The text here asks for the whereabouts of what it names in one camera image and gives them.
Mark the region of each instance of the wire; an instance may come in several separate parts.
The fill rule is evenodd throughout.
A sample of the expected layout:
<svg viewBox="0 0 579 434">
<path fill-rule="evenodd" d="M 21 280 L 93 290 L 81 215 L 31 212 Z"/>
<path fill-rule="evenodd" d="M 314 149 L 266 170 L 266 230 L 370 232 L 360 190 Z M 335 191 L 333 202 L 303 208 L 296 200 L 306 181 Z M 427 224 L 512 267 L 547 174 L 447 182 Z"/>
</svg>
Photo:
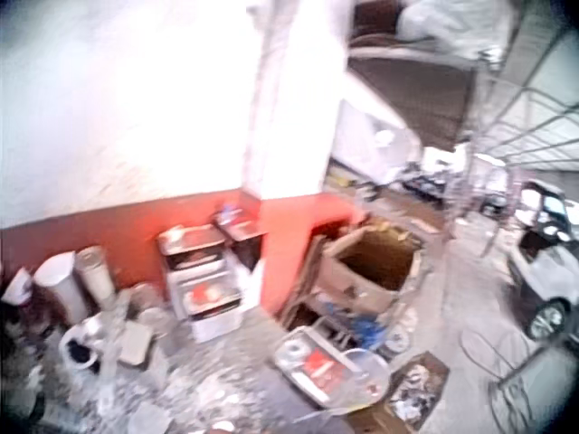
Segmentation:
<svg viewBox="0 0 579 434">
<path fill-rule="evenodd" d="M 497 347 L 500 348 L 502 346 L 502 343 L 509 335 L 513 335 L 513 332 L 507 332 L 503 334 L 503 336 L 501 336 L 500 339 L 498 340 L 496 346 L 493 345 L 491 342 L 489 342 L 489 340 L 483 334 L 477 331 L 467 328 L 463 330 L 462 333 L 460 334 L 460 341 L 459 341 L 460 349 L 467 356 L 467 358 L 471 362 L 476 364 L 482 371 L 494 377 L 498 381 L 501 381 L 503 380 L 503 376 L 500 375 L 500 373 L 493 372 L 493 370 L 489 366 L 482 363 L 480 360 L 477 359 L 477 357 L 475 357 L 470 353 L 470 351 L 468 350 L 468 346 L 465 344 L 465 338 L 466 336 L 468 336 L 468 334 L 477 336 L 478 339 L 482 341 L 484 345 L 486 345 L 495 354 L 496 358 L 494 364 L 498 364 L 499 362 L 502 361 L 505 365 L 507 365 L 511 369 L 511 371 L 515 370 L 515 366 L 513 366 L 513 364 L 509 360 L 507 360 L 507 358 L 503 354 L 501 354 L 500 351 L 497 349 Z M 521 337 L 521 342 L 525 345 L 525 349 L 527 352 L 526 357 L 528 358 L 530 353 L 528 342 L 523 337 Z M 493 405 L 496 402 L 496 399 L 498 398 L 502 398 L 502 400 L 504 400 L 506 404 L 510 430 L 506 430 L 499 421 L 497 409 Z M 518 398 L 522 399 L 522 401 L 524 402 L 525 405 L 524 409 L 521 408 L 519 402 L 517 401 Z M 533 412 L 522 379 L 517 378 L 516 382 L 511 383 L 506 389 L 498 387 L 496 383 L 491 384 L 491 387 L 489 388 L 489 399 L 493 419 L 495 420 L 495 423 L 497 424 L 497 427 L 502 434 L 507 434 L 508 432 L 524 433 L 527 432 L 528 429 L 531 427 L 533 421 Z"/>
</svg>

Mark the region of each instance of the ceiling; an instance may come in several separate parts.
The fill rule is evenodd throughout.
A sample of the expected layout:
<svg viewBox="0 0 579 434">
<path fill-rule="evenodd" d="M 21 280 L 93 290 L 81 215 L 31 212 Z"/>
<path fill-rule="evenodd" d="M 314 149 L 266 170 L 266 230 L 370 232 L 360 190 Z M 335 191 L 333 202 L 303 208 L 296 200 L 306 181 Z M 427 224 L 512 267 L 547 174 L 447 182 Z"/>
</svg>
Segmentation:
<svg viewBox="0 0 579 434">
<path fill-rule="evenodd" d="M 529 77 L 529 90 L 494 86 L 490 106 L 502 103 L 487 108 L 482 151 L 523 169 L 579 172 L 578 73 L 579 32 L 567 28 Z"/>
</svg>

